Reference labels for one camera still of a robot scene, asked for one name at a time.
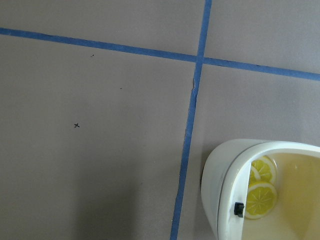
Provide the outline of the yellow lemon slice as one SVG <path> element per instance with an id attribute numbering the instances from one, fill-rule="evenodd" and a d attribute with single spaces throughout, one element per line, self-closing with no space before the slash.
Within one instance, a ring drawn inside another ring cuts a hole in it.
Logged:
<path id="1" fill-rule="evenodd" d="M 251 163 L 254 166 L 261 177 L 262 182 L 268 182 L 270 184 L 275 184 L 277 179 L 277 167 L 273 160 L 268 156 L 261 156 Z"/>
<path id="2" fill-rule="evenodd" d="M 259 182 L 260 180 L 261 180 L 261 176 L 260 176 L 258 170 L 254 166 L 251 165 L 248 184 L 251 185 L 256 182 Z"/>
<path id="3" fill-rule="evenodd" d="M 275 186 L 266 181 L 257 181 L 248 185 L 245 217 L 257 220 L 267 216 L 275 207 L 278 193 Z"/>

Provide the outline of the white oval container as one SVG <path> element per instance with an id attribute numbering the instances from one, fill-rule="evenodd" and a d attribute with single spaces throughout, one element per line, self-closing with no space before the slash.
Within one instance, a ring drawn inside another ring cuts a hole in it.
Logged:
<path id="1" fill-rule="evenodd" d="M 234 139 L 208 156 L 201 199 L 216 240 L 317 240 L 320 149 Z"/>

